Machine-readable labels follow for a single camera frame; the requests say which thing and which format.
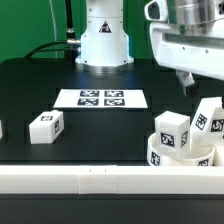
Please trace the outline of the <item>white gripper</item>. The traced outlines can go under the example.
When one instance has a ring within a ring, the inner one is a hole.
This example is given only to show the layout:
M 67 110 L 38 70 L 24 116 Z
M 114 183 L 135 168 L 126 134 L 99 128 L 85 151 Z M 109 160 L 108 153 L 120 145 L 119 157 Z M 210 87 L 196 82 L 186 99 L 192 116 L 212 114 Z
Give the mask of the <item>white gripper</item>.
M 185 96 L 197 94 L 193 74 L 224 81 L 224 21 L 207 24 L 208 32 L 199 36 L 182 35 L 178 26 L 152 22 L 149 28 L 154 58 L 173 68 Z

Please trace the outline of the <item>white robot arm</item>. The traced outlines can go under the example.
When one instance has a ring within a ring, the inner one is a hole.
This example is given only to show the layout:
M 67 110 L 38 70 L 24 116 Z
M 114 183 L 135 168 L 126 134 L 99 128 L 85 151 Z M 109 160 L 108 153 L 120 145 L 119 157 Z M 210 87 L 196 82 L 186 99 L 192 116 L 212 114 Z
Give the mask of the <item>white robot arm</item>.
M 86 0 L 87 28 L 77 65 L 96 73 L 134 62 L 123 30 L 123 0 Z M 144 7 L 156 62 L 183 87 L 195 74 L 224 81 L 224 0 L 150 0 Z

